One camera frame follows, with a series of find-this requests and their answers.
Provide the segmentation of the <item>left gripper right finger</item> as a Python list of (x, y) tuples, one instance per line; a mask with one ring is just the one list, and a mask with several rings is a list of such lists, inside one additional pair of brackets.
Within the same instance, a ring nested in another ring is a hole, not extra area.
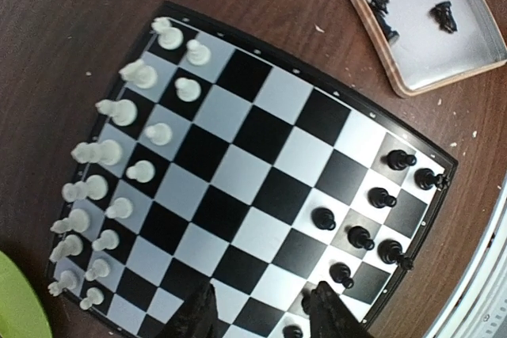
[(311, 337), (369, 338), (371, 336), (325, 281), (320, 281), (311, 291), (308, 314)]

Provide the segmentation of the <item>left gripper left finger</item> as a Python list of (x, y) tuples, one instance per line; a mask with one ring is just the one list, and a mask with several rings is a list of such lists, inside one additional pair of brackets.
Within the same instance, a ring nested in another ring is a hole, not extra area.
[(202, 283), (167, 321), (157, 338), (215, 338), (218, 336), (215, 288)]

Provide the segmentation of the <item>black chess pawn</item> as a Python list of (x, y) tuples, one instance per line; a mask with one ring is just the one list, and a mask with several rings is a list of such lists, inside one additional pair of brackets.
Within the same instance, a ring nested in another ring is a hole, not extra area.
[(311, 212), (311, 219), (315, 227), (320, 230), (334, 230), (336, 228), (334, 213), (328, 208), (315, 208)]
[(304, 290), (302, 292), (301, 306), (302, 306), (303, 312), (306, 315), (311, 314), (311, 296), (312, 296), (312, 294), (313, 294), (313, 291), (309, 291), (309, 290)]
[(397, 199), (390, 195), (385, 188), (372, 188), (368, 192), (368, 200), (373, 207), (384, 208), (394, 207)]
[(371, 239), (370, 233), (362, 226), (354, 226), (349, 229), (348, 241), (357, 249), (371, 251), (375, 248), (375, 242)]
[(303, 330), (299, 325), (287, 325), (282, 330), (283, 338), (303, 338)]
[(349, 266), (342, 262), (334, 263), (329, 269), (330, 278), (335, 283), (340, 283), (345, 289), (350, 289), (354, 285)]
[(388, 166), (395, 171), (402, 171), (417, 164), (414, 154), (408, 154), (404, 150), (392, 150), (387, 155)]

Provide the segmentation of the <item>black white chess board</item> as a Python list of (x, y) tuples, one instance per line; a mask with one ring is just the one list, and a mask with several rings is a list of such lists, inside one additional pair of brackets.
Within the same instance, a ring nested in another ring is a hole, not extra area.
[[(183, 44), (166, 50), (151, 27), (168, 17), (183, 33)], [(192, 65), (187, 43), (198, 40), (210, 61)], [(99, 113), (86, 141), (116, 140), (123, 155), (115, 165), (78, 163), (71, 182), (103, 176), (105, 198), (68, 203), (90, 216), (90, 227), (55, 234), (53, 248), (67, 235), (82, 239), (83, 250), (48, 262), (49, 293), (78, 304), (91, 287), (105, 299), (88, 313), (126, 337), (157, 336), (164, 324), (202, 283), (215, 288), (220, 337), (280, 337), (287, 325), (309, 336), (301, 301), (326, 281), (364, 327), (377, 318), (404, 275), (379, 258), (379, 244), (398, 241), (415, 257), (444, 201), (446, 190), (423, 190), (414, 180), (430, 168), (451, 180), (457, 160), (375, 102), (295, 57), (244, 32), (172, 2), (149, 20), (122, 68), (143, 59), (156, 69), (154, 87), (140, 89), (118, 74), (105, 98), (128, 99), (137, 107), (125, 127)], [(181, 101), (178, 78), (196, 80), (200, 97)], [(145, 128), (166, 123), (173, 138), (156, 146)], [(392, 150), (417, 158), (395, 171)], [(155, 167), (148, 183), (128, 179), (140, 160)], [(394, 207), (376, 208), (372, 188), (385, 188)], [(105, 216), (112, 202), (133, 203), (129, 218)], [(320, 230), (311, 212), (325, 207), (336, 228)], [(375, 242), (371, 251), (348, 241), (362, 226)], [(120, 238), (113, 250), (96, 252), (103, 230)], [(96, 259), (111, 268), (107, 277), (86, 281)], [(334, 263), (349, 266), (354, 285), (330, 278)]]

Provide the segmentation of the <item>black rook piece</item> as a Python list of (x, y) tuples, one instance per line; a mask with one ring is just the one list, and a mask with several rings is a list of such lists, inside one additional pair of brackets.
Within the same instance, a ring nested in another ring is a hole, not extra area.
[(446, 190), (450, 185), (450, 179), (443, 173), (435, 174), (430, 168), (418, 169), (414, 174), (416, 185), (423, 190), (437, 188)]

